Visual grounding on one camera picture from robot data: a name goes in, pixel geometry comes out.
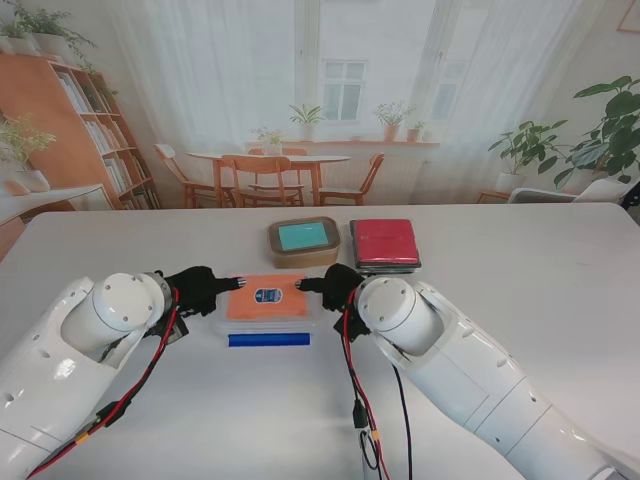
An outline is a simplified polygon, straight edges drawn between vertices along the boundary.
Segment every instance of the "red cable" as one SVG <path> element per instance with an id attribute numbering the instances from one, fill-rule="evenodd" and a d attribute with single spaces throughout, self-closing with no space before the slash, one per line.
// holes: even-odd
<path id="1" fill-rule="evenodd" d="M 97 430 L 100 430 L 109 420 L 111 420 L 115 416 L 115 414 L 118 413 L 118 410 L 120 410 L 120 408 L 126 402 L 126 400 L 136 390 L 136 388 L 138 388 L 138 385 L 140 385 L 140 383 L 145 381 L 146 378 L 149 377 L 149 375 L 151 375 L 151 365 L 154 365 L 158 361 L 158 359 L 160 358 L 162 353 L 164 352 L 164 349 L 167 346 L 167 341 L 169 340 L 169 336 L 171 335 L 171 330 L 173 330 L 173 324 L 176 321 L 176 315 L 178 313 L 177 304 L 178 304 L 178 301 L 180 300 L 180 292 L 178 291 L 177 288 L 174 288 L 173 292 L 174 292 L 174 295 L 175 295 L 175 306 L 174 306 L 173 310 L 171 311 L 171 317 L 169 318 L 169 324 L 167 325 L 167 329 L 165 330 L 164 335 L 162 336 L 162 340 L 160 341 L 160 345 L 158 345 L 158 349 L 156 350 L 156 353 L 153 356 L 153 359 L 151 360 L 151 363 L 149 364 L 150 366 L 147 367 L 147 369 L 144 371 L 144 373 L 142 374 L 142 377 L 140 377 L 140 380 L 138 380 L 136 382 L 136 384 L 133 387 L 131 387 L 127 393 L 124 394 L 124 396 L 116 404 L 116 406 L 113 408 L 113 410 L 111 410 L 111 413 L 109 413 L 109 415 L 107 415 L 105 418 L 103 418 L 100 421 L 100 423 L 98 423 L 97 425 L 95 425 L 94 427 L 89 429 L 89 431 L 86 433 L 87 436 L 88 435 L 93 435 Z M 77 445 L 79 445 L 79 444 L 77 443 L 77 438 L 76 438 L 76 441 L 74 441 L 73 443 L 70 443 L 69 445 L 67 445 L 63 450 L 60 451 L 60 453 L 58 453 L 58 455 L 53 457 L 47 463 L 45 463 L 43 465 L 40 465 L 33 472 L 31 472 L 29 474 L 29 476 L 27 477 L 27 479 L 37 475 L 38 473 L 42 472 L 43 470 L 49 468 L 51 465 L 56 463 L 58 460 L 60 460 L 62 457 L 64 457 L 67 453 L 69 453 L 71 450 L 73 450 Z"/>
<path id="2" fill-rule="evenodd" d="M 349 306 L 353 303 L 355 294 L 356 294 L 356 291 L 354 290 L 353 292 L 351 292 L 351 295 L 349 295 L 349 300 L 347 301 L 347 305 L 344 309 L 344 316 L 342 317 L 342 323 L 344 324 L 343 336 L 344 336 L 345 350 L 347 351 L 347 362 L 349 364 L 348 365 L 349 370 L 353 372 L 353 379 L 356 382 L 358 390 L 360 391 L 360 395 L 362 395 L 362 399 L 364 400 L 365 406 L 367 407 L 367 410 L 369 411 L 369 415 L 371 416 L 371 428 L 377 431 L 378 426 L 376 424 L 376 419 L 373 416 L 373 409 L 371 408 L 371 404 L 369 403 L 367 394 L 364 392 L 364 388 L 362 388 L 360 379 L 358 378 L 358 375 L 356 375 L 355 373 L 355 369 L 353 368 L 353 360 L 351 359 L 351 343 L 349 342 L 349 336 L 348 336 L 348 324 L 349 324 L 348 318 L 349 318 Z M 375 439 L 374 443 L 376 444 L 376 448 L 378 449 L 378 458 L 379 458 L 380 465 L 382 466 L 382 470 L 384 471 L 384 476 L 387 477 L 387 480 L 391 480 L 391 477 L 389 476 L 389 472 L 387 471 L 387 466 L 384 463 L 384 458 L 382 457 L 382 443 L 380 442 L 379 438 Z"/>

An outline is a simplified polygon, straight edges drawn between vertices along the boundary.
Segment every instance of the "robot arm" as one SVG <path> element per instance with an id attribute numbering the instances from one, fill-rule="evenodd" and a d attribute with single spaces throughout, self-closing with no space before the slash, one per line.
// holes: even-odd
<path id="1" fill-rule="evenodd" d="M 172 288 L 188 316 L 213 311 L 218 293 L 242 285 L 207 267 L 68 285 L 0 363 L 2 478 L 27 477 L 78 432 L 145 334 L 167 328 Z"/>
<path id="2" fill-rule="evenodd" d="M 348 288 L 338 287 L 336 276 L 344 282 L 346 268 L 334 265 L 325 279 L 303 280 L 299 288 L 323 293 L 326 307 L 346 305 L 357 287 L 349 330 L 361 323 L 360 333 L 370 333 L 431 402 L 524 478 L 623 478 L 531 385 L 512 356 L 433 287 L 399 278 L 357 279 L 351 273 Z"/>

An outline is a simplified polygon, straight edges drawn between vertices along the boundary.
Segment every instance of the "bookshelf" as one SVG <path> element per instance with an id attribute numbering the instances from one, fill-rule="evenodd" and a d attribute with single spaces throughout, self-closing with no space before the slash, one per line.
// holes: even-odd
<path id="1" fill-rule="evenodd" d="M 161 208 L 155 183 L 101 74 L 46 58 L 0 55 L 0 110 L 56 136 L 30 162 L 52 188 L 101 183 L 116 209 Z"/>

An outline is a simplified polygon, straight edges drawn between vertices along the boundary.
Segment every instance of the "wooden chair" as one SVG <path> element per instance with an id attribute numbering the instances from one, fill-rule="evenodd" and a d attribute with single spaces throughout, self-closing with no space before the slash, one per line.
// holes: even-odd
<path id="1" fill-rule="evenodd" d="M 222 164 L 233 169 L 233 193 L 236 196 L 236 206 L 245 207 L 250 201 L 251 206 L 258 205 L 257 202 L 280 203 L 283 206 L 295 206 L 297 190 L 287 190 L 282 181 L 282 172 L 291 168 L 291 160 L 287 157 L 249 157 L 246 155 L 223 155 Z M 238 172 L 250 172 L 255 174 L 275 174 L 278 178 L 278 186 L 275 190 L 243 190 L 240 189 Z"/>
<path id="2" fill-rule="evenodd" d="M 173 148 L 165 143 L 155 144 L 154 147 L 164 164 L 184 187 L 184 208 L 189 208 L 189 200 L 191 200 L 191 208 L 196 208 L 196 197 L 215 201 L 215 195 L 205 195 L 204 193 L 198 193 L 198 191 L 215 192 L 216 188 L 209 183 L 196 183 L 189 180 L 178 166 L 176 162 L 176 152 Z M 222 187 L 222 194 L 223 197 L 227 198 L 232 207 L 236 206 L 235 199 L 233 198 L 233 189 L 231 187 Z"/>
<path id="3" fill-rule="evenodd" d="M 356 205 L 364 205 L 364 196 L 369 193 L 373 180 L 376 178 L 376 174 L 378 173 L 378 170 L 380 170 L 380 165 L 382 165 L 383 161 L 384 153 L 374 153 L 371 156 L 369 159 L 371 168 L 369 169 L 369 173 L 364 179 L 364 182 L 362 182 L 360 190 L 354 190 L 351 188 L 320 188 L 320 205 L 324 205 L 324 201 L 327 198 L 345 198 L 347 200 L 353 200 Z"/>
<path id="4" fill-rule="evenodd" d="M 282 149 L 282 154 L 283 155 L 300 155 L 300 156 L 307 156 L 309 155 L 309 153 L 304 149 L 304 148 L 283 148 Z M 264 150 L 262 150 L 261 148 L 252 148 L 251 150 L 249 150 L 249 155 L 264 155 Z M 300 179 L 300 170 L 296 170 L 296 173 L 298 174 L 298 183 L 296 185 L 285 185 L 285 190 L 296 190 L 298 192 L 298 200 L 300 202 L 300 206 L 304 207 L 304 198 L 302 197 L 302 190 L 304 189 L 304 185 L 302 184 L 302 181 Z M 254 190 L 277 190 L 278 187 L 276 185 L 260 185 L 258 183 L 258 174 L 256 173 L 255 176 L 255 183 L 252 183 L 249 186 L 249 188 L 252 188 Z"/>

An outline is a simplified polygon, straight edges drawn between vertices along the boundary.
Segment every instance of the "round table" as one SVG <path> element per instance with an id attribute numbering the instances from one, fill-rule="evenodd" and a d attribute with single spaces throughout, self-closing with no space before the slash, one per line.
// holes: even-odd
<path id="1" fill-rule="evenodd" d="M 220 153 L 189 153 L 187 155 L 194 158 L 205 158 L 213 162 L 213 182 L 216 187 L 216 200 L 222 206 L 222 180 L 220 175 L 222 155 Z M 269 155 L 251 155 L 252 157 Z M 322 171 L 320 165 L 323 163 L 346 162 L 351 157 L 342 155 L 283 155 L 291 160 L 291 169 L 297 171 L 307 170 L 311 173 L 311 192 L 313 193 L 313 205 L 320 205 L 320 187 L 322 187 Z"/>

